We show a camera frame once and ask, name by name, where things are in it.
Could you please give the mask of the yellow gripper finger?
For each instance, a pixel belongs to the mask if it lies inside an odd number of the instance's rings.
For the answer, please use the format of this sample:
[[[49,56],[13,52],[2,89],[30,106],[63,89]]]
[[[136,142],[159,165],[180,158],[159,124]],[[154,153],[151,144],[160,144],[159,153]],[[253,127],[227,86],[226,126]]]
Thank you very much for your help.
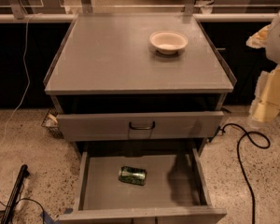
[[[265,48],[270,26],[266,25],[246,40],[246,44],[253,49]]]
[[[258,123],[271,122],[280,113],[280,64],[272,72],[261,72],[249,113]]]

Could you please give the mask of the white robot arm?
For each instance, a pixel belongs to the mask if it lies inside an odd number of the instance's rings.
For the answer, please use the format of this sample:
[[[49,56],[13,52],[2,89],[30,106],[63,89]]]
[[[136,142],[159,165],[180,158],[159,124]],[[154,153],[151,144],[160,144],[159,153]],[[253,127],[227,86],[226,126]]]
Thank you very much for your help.
[[[257,123],[273,121],[280,113],[280,11],[272,22],[250,36],[246,44],[265,48],[266,57],[276,63],[271,72],[262,72],[250,107],[250,117]]]

